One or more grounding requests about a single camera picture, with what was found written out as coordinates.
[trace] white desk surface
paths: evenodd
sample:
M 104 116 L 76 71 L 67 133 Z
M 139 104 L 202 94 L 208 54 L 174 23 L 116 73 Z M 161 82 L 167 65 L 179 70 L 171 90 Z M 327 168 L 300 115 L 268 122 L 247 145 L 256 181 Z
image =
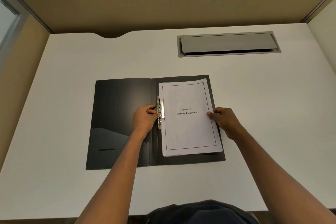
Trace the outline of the white desk surface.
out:
M 177 35 L 274 31 L 282 53 L 178 58 Z M 86 171 L 95 81 L 210 76 L 216 106 L 295 179 L 336 208 L 336 76 L 306 24 L 50 35 L 0 173 L 0 219 L 77 217 L 108 170 Z M 141 167 L 130 215 L 215 199 L 265 204 L 236 145 L 225 162 Z

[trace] open folder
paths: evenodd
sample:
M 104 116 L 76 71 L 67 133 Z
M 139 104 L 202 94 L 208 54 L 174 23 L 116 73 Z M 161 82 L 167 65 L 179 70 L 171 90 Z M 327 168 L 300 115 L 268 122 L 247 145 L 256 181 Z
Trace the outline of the open folder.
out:
M 96 81 L 87 170 L 109 169 L 132 132 L 139 106 L 156 104 L 160 117 L 144 139 L 138 167 L 224 161 L 208 75 Z

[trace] white page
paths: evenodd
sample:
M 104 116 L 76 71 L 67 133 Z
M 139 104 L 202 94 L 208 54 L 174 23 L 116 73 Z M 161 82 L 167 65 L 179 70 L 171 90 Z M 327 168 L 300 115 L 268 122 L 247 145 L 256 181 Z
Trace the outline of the white page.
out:
M 206 79 L 159 83 L 165 117 L 161 119 L 162 154 L 175 156 L 222 151 Z

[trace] metal clip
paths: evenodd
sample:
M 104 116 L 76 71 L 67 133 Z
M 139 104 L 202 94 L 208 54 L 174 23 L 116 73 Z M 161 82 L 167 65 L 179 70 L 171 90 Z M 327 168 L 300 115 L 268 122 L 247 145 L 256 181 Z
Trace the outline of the metal clip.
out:
M 161 119 L 165 117 L 165 111 L 163 107 L 163 101 L 160 101 L 160 97 L 156 97 L 156 112 L 159 114 L 157 124 L 159 129 L 161 129 Z

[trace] person's left hand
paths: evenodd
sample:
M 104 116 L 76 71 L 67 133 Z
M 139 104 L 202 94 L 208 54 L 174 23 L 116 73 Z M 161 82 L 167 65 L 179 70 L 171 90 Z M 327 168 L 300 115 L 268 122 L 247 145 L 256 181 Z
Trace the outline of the person's left hand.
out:
M 139 133 L 144 138 L 147 133 L 152 129 L 154 121 L 158 118 L 159 114 L 152 110 L 155 105 L 145 105 L 139 107 L 133 116 L 133 132 Z

